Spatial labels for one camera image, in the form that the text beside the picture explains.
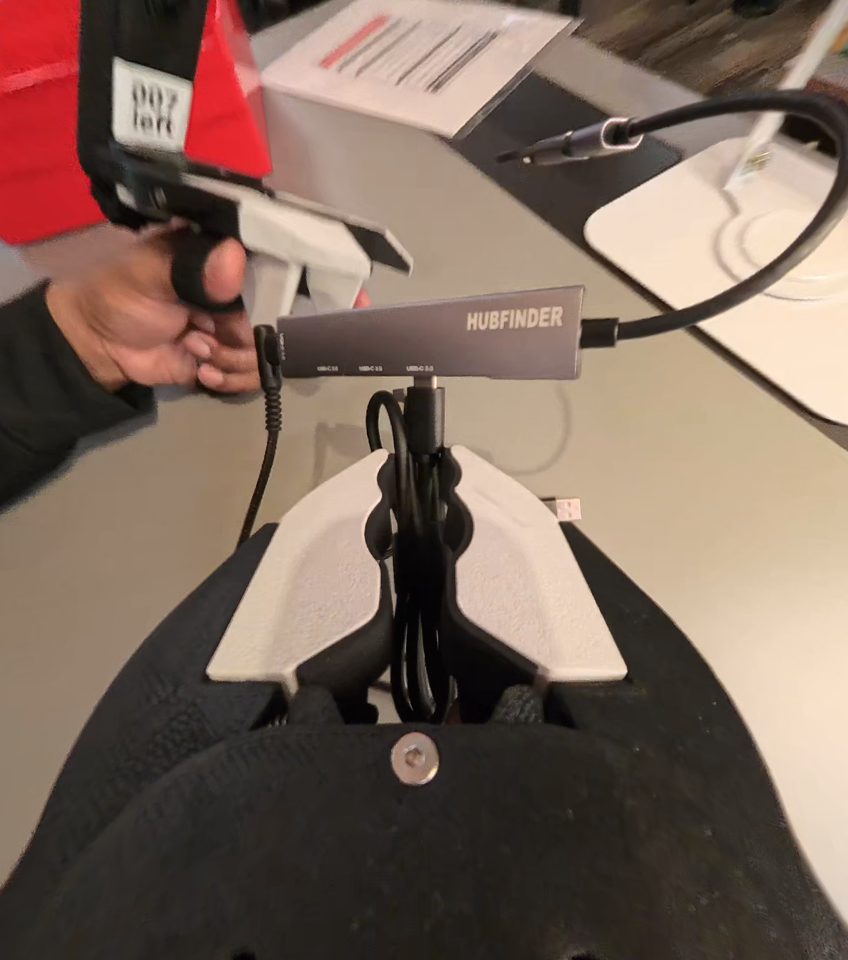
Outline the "white board stand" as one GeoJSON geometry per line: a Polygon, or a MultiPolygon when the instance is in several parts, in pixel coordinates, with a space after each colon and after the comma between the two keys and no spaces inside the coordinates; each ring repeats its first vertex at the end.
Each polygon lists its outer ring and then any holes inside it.
{"type": "MultiPolygon", "coordinates": [[[[774,142],[781,114],[718,142],[592,214],[587,244],[669,308],[766,266],[810,222],[833,181],[810,147],[774,142]]],[[[699,329],[807,411],[848,426],[848,211],[769,291],[699,329]]]]}

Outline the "red plastic bin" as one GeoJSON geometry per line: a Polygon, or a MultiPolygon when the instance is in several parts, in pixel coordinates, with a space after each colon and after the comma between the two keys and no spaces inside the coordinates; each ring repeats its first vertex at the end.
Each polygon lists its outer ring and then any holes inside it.
{"type": "MultiPolygon", "coordinates": [[[[210,2],[188,159],[272,170],[251,28],[263,2],[210,2]]],[[[0,2],[0,239],[29,244],[104,221],[77,150],[79,2],[0,2]]]]}

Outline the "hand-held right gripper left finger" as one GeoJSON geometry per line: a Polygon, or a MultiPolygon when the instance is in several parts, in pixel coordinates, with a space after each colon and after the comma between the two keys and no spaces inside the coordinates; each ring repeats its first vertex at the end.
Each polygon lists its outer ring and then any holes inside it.
{"type": "Polygon", "coordinates": [[[207,668],[213,682],[299,685],[299,669],[367,626],[382,596],[366,526],[388,462],[375,450],[283,517],[207,668]]]}

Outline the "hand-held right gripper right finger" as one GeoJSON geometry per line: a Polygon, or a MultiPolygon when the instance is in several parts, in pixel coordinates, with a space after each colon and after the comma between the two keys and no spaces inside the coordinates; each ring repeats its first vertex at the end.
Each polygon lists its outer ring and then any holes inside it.
{"type": "Polygon", "coordinates": [[[546,684],[622,680],[624,659],[564,536],[534,493],[461,444],[454,494],[470,522],[452,561],[466,626],[546,684]]]}

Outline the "grey usb hub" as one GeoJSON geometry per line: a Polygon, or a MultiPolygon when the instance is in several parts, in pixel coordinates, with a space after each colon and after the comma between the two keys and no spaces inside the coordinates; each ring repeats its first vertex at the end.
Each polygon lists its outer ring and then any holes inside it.
{"type": "Polygon", "coordinates": [[[580,285],[281,318],[286,378],[577,378],[580,285]]]}

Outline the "person's left forearm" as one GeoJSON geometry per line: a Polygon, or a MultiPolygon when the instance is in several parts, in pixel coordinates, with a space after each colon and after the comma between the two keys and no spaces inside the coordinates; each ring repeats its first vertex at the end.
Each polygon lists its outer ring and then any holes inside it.
{"type": "Polygon", "coordinates": [[[155,412],[154,391],[108,391],[46,304],[47,280],[0,304],[0,510],[70,459],[86,438],[155,412]]]}

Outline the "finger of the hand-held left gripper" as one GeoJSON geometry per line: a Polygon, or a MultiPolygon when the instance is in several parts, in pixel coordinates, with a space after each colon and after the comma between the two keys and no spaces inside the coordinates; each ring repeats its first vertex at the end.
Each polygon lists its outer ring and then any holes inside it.
{"type": "Polygon", "coordinates": [[[287,193],[242,201],[242,243],[254,254],[351,276],[369,276],[374,265],[413,271],[388,228],[287,193]]]}

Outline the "person's left hand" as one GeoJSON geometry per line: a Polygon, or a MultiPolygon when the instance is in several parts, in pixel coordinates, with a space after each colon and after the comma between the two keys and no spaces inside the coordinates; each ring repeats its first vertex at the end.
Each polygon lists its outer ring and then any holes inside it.
{"type": "Polygon", "coordinates": [[[33,306],[47,316],[43,341],[34,345],[27,400],[50,396],[51,373],[63,369],[70,349],[83,370],[106,392],[129,385],[202,387],[236,396],[262,387],[249,319],[242,309],[216,316],[186,305],[172,284],[178,242],[193,239],[182,221],[155,227],[129,252],[83,276],[53,281],[32,291],[33,306]]]}

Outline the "white laminated sheet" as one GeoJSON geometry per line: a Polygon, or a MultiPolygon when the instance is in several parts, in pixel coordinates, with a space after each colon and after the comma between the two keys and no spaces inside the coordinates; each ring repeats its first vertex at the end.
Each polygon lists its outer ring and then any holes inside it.
{"type": "Polygon", "coordinates": [[[577,20],[495,2],[331,2],[262,67],[269,90],[455,138],[577,20]]]}

